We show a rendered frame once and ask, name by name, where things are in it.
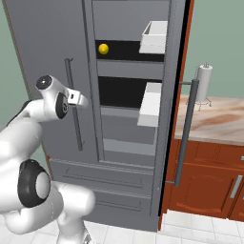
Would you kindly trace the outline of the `grey low freezer drawer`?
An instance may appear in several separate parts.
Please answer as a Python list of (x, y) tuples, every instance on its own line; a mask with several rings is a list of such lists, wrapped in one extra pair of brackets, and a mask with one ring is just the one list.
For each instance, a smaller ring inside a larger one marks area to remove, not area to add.
[[(133, 194), (107, 192), (102, 190), (93, 191), (95, 193), (95, 206), (92, 212), (85, 216), (87, 221), (135, 230), (156, 230), (157, 219), (156, 217), (150, 217), (150, 199)], [(134, 205), (141, 202), (142, 211), (136, 212), (101, 206), (96, 204), (96, 201), (98, 200), (132, 203)]]

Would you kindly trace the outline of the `white deep door bin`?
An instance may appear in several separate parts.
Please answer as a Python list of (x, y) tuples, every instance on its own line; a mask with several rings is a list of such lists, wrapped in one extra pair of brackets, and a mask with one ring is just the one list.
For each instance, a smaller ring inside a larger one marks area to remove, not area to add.
[(142, 33), (139, 52), (146, 54), (164, 54), (167, 29), (167, 21), (151, 21)]

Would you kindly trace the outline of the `white shallow door bin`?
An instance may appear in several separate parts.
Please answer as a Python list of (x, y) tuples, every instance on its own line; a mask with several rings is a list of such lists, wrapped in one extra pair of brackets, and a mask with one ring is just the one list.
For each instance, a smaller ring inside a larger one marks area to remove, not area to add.
[(147, 83), (139, 111), (138, 126), (154, 128), (158, 126), (161, 87), (160, 83)]

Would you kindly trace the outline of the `grey open fridge door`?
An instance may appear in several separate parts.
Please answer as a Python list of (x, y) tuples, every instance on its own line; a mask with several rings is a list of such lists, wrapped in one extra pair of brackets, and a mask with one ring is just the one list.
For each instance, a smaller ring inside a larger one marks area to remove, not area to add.
[(181, 70), (181, 59), (185, 41), (185, 21), (188, 20), (191, 0), (170, 0), (167, 29), (166, 52), (161, 87), (160, 111), (155, 148), (155, 161), (152, 184), (152, 200), (150, 208), (149, 231), (156, 232), (158, 227), (158, 212), (161, 206), (161, 190), (165, 161), (171, 132), (173, 112), (173, 97), (177, 71)]

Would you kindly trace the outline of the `brown narrow cupboard door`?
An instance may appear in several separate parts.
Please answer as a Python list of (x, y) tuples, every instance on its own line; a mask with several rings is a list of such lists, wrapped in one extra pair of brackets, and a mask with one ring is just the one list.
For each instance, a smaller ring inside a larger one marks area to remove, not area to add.
[(244, 222), (244, 186), (236, 198), (230, 219)]

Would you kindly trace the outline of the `brown wooden drawer front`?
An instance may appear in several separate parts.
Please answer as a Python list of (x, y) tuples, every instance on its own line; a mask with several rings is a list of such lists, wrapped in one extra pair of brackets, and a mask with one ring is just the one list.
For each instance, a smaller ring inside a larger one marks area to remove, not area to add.
[(199, 142), (195, 159), (244, 169), (244, 146)]

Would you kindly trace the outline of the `grey closed fridge door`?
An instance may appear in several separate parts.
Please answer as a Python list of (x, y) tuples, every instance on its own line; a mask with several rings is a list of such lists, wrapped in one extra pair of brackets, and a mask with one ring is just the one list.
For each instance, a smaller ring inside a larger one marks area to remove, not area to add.
[(96, 163), (103, 152), (92, 21), (86, 0), (3, 0), (30, 96), (45, 74), (68, 84), (65, 60), (71, 60), (73, 87), (89, 106), (60, 121), (43, 124), (43, 146), (53, 159)]

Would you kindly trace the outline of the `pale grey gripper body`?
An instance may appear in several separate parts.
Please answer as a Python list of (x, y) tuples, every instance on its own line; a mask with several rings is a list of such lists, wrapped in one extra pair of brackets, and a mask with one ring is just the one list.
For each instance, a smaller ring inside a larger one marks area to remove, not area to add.
[(87, 108), (89, 106), (88, 98), (83, 94), (79, 94), (77, 105), (81, 106), (82, 108)]

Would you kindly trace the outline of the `white paper towel roll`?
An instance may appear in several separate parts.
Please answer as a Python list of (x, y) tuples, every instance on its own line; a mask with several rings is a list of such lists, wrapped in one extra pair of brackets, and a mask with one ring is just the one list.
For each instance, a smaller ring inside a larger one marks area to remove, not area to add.
[(197, 71), (196, 79), (199, 81), (196, 102), (204, 102), (207, 97), (209, 84), (212, 76), (212, 66), (206, 67), (205, 65), (200, 65)]

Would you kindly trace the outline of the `grey tall freezer drawer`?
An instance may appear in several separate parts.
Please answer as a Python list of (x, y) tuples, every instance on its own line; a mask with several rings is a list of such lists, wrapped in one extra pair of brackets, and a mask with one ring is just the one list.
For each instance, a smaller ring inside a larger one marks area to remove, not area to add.
[[(53, 177), (60, 181), (70, 181), (76, 184), (80, 181), (81, 185), (93, 188), (94, 190), (102, 190), (107, 192), (135, 194), (139, 197), (150, 198), (152, 194), (153, 174), (133, 169), (123, 169), (115, 166), (101, 166), (89, 163), (75, 163), (58, 159), (51, 159), (51, 170)], [(95, 177), (117, 179), (128, 182), (142, 182), (143, 188), (133, 188), (127, 186), (106, 184), (101, 182), (94, 182), (82, 180), (77, 178), (64, 177), (63, 174), (67, 169), (73, 172), (84, 175), (91, 175)]]

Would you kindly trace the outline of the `grey fridge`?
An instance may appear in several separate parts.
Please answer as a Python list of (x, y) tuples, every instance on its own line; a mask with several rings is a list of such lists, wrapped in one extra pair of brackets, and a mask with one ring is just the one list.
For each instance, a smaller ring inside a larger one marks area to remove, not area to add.
[[(151, 21), (169, 19), (170, 0), (86, 0), (92, 22), (103, 152), (96, 164), (152, 173), (158, 126), (138, 126), (148, 82), (162, 85), (164, 54), (140, 53)], [(100, 44), (109, 52), (100, 54)]]

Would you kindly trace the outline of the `brown wide cupboard door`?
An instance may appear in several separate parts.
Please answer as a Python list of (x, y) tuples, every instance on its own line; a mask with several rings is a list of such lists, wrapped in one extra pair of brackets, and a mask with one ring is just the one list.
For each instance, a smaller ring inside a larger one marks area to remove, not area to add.
[(238, 175), (244, 179), (244, 171), (238, 169), (186, 163), (179, 186), (173, 186), (170, 209), (226, 218), (234, 203), (230, 194)]

